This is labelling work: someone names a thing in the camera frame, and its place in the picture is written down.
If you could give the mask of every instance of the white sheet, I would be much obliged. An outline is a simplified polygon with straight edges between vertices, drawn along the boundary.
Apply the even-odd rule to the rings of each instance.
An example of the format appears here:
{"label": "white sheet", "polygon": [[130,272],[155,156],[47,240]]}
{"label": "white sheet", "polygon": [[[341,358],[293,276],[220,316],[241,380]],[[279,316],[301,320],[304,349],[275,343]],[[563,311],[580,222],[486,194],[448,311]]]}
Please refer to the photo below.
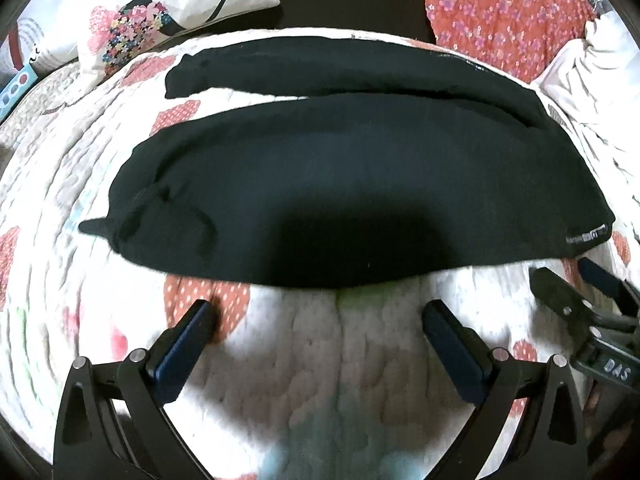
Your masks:
{"label": "white sheet", "polygon": [[640,50],[612,10],[587,22],[532,83],[564,110],[574,143],[640,241]]}
{"label": "white sheet", "polygon": [[[71,107],[47,115],[18,107],[0,128],[0,142],[15,146],[0,180],[0,411],[48,460],[72,360],[82,354],[109,362],[148,348],[175,322],[179,301],[205,289],[228,306],[225,333],[166,410],[216,478],[422,480],[471,412],[422,336],[420,309],[433,298],[490,346],[519,358],[570,352],[562,323],[536,304],[528,279],[530,266],[548,265],[574,280],[570,262],[468,267],[338,292],[283,290],[178,282],[78,233],[79,221],[107,212],[111,181],[152,131],[273,99],[212,88],[166,100],[164,75],[184,54],[309,34],[417,44],[330,29],[196,38],[140,56]],[[57,102],[64,99],[62,91]],[[15,137],[19,121],[25,128]],[[622,224],[614,228],[618,242],[590,256],[639,283],[639,248],[626,243]],[[576,377],[581,389],[584,378]],[[500,463],[521,410],[521,403],[514,407],[484,474]]]}

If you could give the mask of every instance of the floral pillow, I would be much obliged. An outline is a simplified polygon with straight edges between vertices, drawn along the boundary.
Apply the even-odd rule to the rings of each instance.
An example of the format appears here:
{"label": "floral pillow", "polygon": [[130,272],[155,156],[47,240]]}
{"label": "floral pillow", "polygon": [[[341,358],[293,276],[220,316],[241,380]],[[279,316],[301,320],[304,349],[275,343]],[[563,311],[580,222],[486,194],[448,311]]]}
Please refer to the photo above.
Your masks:
{"label": "floral pillow", "polygon": [[79,84],[89,91],[138,54],[172,36],[277,6],[279,0],[75,0]]}

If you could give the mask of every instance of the woman silhouette print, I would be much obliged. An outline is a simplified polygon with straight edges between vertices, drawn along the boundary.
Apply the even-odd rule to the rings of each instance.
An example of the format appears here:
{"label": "woman silhouette print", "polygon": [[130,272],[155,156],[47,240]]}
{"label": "woman silhouette print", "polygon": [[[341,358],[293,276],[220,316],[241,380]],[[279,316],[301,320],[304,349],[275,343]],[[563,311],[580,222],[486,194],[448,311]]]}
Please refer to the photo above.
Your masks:
{"label": "woman silhouette print", "polygon": [[[225,2],[220,0],[204,23],[211,22],[219,15]],[[96,54],[106,46],[102,61],[106,64],[107,76],[167,36],[185,30],[169,15],[161,2],[154,0],[131,0],[116,11],[95,7],[90,21],[93,35],[88,41],[89,51]]]}

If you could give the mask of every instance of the white cloth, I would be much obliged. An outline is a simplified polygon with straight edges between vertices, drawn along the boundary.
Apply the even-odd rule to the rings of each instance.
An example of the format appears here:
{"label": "white cloth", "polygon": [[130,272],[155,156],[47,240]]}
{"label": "white cloth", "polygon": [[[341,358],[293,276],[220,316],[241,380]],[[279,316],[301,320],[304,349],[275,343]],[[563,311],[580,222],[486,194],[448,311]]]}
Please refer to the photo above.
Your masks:
{"label": "white cloth", "polygon": [[614,11],[585,26],[532,83],[568,116],[610,207],[640,241],[640,50]]}

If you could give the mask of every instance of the patterned bedspread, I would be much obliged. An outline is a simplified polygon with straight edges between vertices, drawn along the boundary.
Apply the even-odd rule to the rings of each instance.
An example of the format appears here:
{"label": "patterned bedspread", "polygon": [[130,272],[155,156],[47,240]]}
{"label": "patterned bedspread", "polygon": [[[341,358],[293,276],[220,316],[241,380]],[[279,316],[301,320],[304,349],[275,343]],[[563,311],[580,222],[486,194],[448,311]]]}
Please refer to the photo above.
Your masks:
{"label": "patterned bedspread", "polygon": [[[222,326],[166,407],[212,475],[421,479],[472,411],[422,337],[425,302],[442,298],[490,346],[541,361],[571,348],[559,320],[530,293],[529,267],[549,266],[602,303],[572,261],[468,267],[340,291],[282,290],[155,272],[78,233],[81,220],[107,212],[111,181],[148,136],[274,100],[223,88],[166,100],[164,76],[184,54],[303,34],[434,48],[329,29],[196,38],[140,56],[73,105],[62,103],[78,67],[64,67],[0,126],[0,412],[44,458],[52,458],[60,395],[77,355],[120,360],[150,345],[196,298],[216,297]],[[639,283],[639,247],[627,242],[620,220],[614,228],[589,256]],[[523,408],[514,403],[484,474],[498,467]]]}

